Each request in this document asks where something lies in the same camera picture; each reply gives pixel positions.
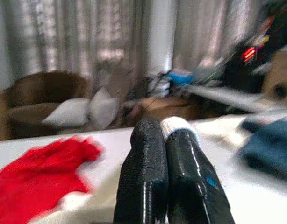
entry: blue cloth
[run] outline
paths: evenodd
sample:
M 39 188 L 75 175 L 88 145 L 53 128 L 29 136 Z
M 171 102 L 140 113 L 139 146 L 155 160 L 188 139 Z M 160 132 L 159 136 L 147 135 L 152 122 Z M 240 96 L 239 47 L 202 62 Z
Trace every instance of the blue cloth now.
M 259 127 L 239 153 L 250 167 L 287 180 L 287 121 Z

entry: wall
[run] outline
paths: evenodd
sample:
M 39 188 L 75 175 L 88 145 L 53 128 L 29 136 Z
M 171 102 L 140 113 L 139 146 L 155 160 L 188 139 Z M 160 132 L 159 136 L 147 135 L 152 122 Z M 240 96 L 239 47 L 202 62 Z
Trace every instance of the wall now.
M 6 30 L 0 1 L 0 89 L 10 87 L 13 83 L 8 57 Z

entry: cushion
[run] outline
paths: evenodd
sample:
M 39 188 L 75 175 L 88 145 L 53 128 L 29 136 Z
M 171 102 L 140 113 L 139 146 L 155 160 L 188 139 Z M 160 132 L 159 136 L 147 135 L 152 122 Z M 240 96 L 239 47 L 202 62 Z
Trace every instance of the cushion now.
M 26 124 L 29 126 L 41 125 L 49 114 L 51 114 L 59 103 L 42 103 L 28 106 L 18 106 L 8 110 L 8 117 L 14 123 Z
M 88 122 L 89 99 L 74 98 L 61 103 L 42 123 L 54 128 L 78 127 Z
M 105 129 L 116 118 L 119 111 L 119 98 L 111 98 L 105 88 L 101 88 L 89 105 L 90 119 L 98 129 Z

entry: white table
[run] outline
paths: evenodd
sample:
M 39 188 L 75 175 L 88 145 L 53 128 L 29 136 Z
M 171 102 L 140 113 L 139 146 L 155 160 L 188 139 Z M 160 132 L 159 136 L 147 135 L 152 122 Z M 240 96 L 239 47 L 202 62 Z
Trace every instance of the white table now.
M 83 133 L 102 143 L 103 159 L 83 166 L 81 175 L 96 186 L 121 164 L 130 150 L 132 128 Z M 43 146 L 59 138 L 57 135 L 0 142 L 0 169 L 17 159 L 29 148 Z M 203 150 L 213 165 L 225 189 L 236 224 L 287 224 L 287 182 L 251 170 L 238 162 L 233 153 L 201 137 Z
M 266 111 L 285 110 L 287 106 L 276 103 L 274 105 L 266 105 L 260 101 L 263 94 L 251 94 L 240 92 L 228 87 L 205 87 L 205 86 L 186 86 L 186 91 L 204 98 L 208 98 L 232 107 L 248 111 L 251 113 L 259 113 Z

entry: blue object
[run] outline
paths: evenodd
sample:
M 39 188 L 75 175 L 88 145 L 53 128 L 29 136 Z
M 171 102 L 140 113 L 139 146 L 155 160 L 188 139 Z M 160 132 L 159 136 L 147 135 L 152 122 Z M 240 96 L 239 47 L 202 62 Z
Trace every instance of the blue object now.
M 176 73 L 176 72 L 170 72 L 165 77 L 171 78 L 171 82 L 177 85 L 190 84 L 194 80 L 194 77 L 192 74 L 187 76 L 187 75 Z
M 287 180 L 287 121 L 259 127 L 239 154 L 250 167 Z

